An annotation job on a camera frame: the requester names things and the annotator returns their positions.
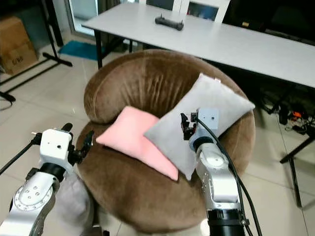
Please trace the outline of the pink fabric pillow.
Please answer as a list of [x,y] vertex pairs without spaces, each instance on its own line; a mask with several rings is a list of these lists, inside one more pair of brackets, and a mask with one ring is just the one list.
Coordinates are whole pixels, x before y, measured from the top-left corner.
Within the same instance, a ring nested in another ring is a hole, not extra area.
[[175,165],[146,137],[144,133],[159,119],[132,106],[126,106],[115,122],[96,138],[96,142],[140,160],[147,166],[177,181]]

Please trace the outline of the brown round velvet sofa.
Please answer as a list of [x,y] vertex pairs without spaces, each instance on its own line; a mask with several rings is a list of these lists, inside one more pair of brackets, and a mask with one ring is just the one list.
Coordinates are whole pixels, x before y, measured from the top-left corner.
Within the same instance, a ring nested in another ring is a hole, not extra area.
[[[101,135],[126,106],[163,117],[200,74],[218,79],[248,99],[225,73],[187,54],[142,50],[111,61],[86,86],[84,102],[90,121],[78,141],[91,130]],[[245,173],[255,143],[252,111],[218,136],[240,175]],[[197,176],[186,180],[179,174],[178,180],[172,180],[140,160],[102,145],[93,147],[77,168],[99,206],[139,232],[179,232],[200,225],[206,216]]]

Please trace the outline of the teal floor mat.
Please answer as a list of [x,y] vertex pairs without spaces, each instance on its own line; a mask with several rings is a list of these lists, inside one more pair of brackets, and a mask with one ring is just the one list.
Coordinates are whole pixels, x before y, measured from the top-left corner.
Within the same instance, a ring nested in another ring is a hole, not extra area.
[[96,51],[97,49],[95,44],[72,40],[60,48],[59,54],[96,61]]

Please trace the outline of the small printed cardboard box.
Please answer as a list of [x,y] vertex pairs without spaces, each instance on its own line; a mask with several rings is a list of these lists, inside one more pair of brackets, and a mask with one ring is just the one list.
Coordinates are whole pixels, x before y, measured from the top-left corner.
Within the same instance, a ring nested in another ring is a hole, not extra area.
[[0,62],[5,73],[14,76],[36,63],[37,56],[31,42],[27,41],[0,53]]

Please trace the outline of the white table with black legs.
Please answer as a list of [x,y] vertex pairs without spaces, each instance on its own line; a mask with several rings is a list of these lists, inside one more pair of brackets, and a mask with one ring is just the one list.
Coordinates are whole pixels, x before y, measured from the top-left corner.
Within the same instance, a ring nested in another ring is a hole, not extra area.
[[[174,22],[183,22],[182,31],[156,24],[155,18],[160,15]],[[83,25],[95,31],[315,88],[315,46],[298,41],[139,3],[122,3]]]

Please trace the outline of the black handheld controller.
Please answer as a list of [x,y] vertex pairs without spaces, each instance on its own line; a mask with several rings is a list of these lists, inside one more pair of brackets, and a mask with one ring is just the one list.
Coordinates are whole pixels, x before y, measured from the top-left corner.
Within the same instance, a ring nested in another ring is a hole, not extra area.
[[164,18],[164,16],[160,15],[155,18],[155,23],[158,25],[164,25],[167,27],[171,27],[172,29],[176,29],[178,31],[182,31],[183,29],[183,22],[174,22],[173,20],[169,20]]

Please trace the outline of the large brown cardboard box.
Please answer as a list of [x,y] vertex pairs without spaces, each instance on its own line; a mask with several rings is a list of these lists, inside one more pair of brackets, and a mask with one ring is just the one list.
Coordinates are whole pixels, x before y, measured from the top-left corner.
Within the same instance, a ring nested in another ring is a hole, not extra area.
[[29,36],[20,18],[10,16],[0,21],[0,56],[9,54],[27,41],[30,41]]

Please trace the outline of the white wooden chair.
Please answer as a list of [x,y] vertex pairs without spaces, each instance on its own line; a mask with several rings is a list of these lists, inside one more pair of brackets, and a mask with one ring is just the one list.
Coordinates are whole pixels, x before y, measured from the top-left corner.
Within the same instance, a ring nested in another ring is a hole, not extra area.
[[155,6],[214,22],[223,22],[230,0],[135,0],[141,4]]

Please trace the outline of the white framed glass door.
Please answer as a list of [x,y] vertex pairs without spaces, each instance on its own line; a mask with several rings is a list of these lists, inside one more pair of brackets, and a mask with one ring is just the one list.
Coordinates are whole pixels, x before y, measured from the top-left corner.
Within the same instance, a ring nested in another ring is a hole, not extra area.
[[138,3],[140,0],[65,0],[69,27],[75,36],[94,39],[94,31],[83,27],[83,23],[121,3]]

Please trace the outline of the black metal stand frame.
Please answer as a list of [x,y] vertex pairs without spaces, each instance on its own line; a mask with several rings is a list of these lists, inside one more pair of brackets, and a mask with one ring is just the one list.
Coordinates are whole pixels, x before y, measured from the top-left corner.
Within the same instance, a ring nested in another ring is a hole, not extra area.
[[41,70],[37,74],[34,74],[33,76],[25,79],[18,85],[13,86],[12,88],[9,88],[7,91],[0,91],[0,99],[5,99],[6,101],[13,103],[16,101],[16,98],[14,96],[11,96],[10,92],[22,87],[25,85],[25,83],[28,83],[29,81],[35,79],[36,77],[40,76],[41,74],[54,69],[55,67],[59,65],[65,65],[68,67],[72,67],[73,64],[70,61],[62,59],[59,54],[57,54],[56,47],[62,47],[63,46],[63,38],[61,34],[61,30],[59,27],[59,22],[57,21],[57,15],[56,10],[54,9],[54,3],[53,0],[26,0],[25,3],[19,3],[16,6],[16,9],[19,9],[20,7],[30,7],[30,6],[38,6],[41,14],[41,18],[43,20],[44,28],[47,32],[47,37],[50,42],[50,47],[52,49],[53,54],[49,54],[47,52],[43,52],[41,56],[44,58],[42,61],[39,61],[36,64],[30,65],[27,69],[23,70],[22,72],[19,72],[18,74],[9,77],[8,79],[4,81],[0,81],[0,85],[4,85],[5,83],[12,81],[13,79],[16,79],[17,77],[21,76],[24,73],[29,72],[30,70],[43,65],[44,63],[48,61],[54,61],[54,64],[50,65],[50,67],[47,67],[46,69]]

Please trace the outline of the black metal leg frame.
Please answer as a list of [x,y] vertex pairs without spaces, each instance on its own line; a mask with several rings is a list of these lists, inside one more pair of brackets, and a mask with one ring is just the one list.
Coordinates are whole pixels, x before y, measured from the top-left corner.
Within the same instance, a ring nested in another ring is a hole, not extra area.
[[303,149],[304,147],[299,146],[293,149],[293,151],[291,151],[290,153],[288,153],[288,155],[286,155],[285,157],[281,159],[282,164],[285,164],[285,163],[289,164],[291,178],[292,178],[291,181],[292,181],[292,186],[293,186],[293,192],[295,194],[296,205],[298,208],[302,208],[302,200],[301,200],[301,193],[299,190],[299,184],[298,184],[297,173],[296,173],[296,168],[295,168],[295,156],[297,155],[297,153],[299,153],[299,151]]

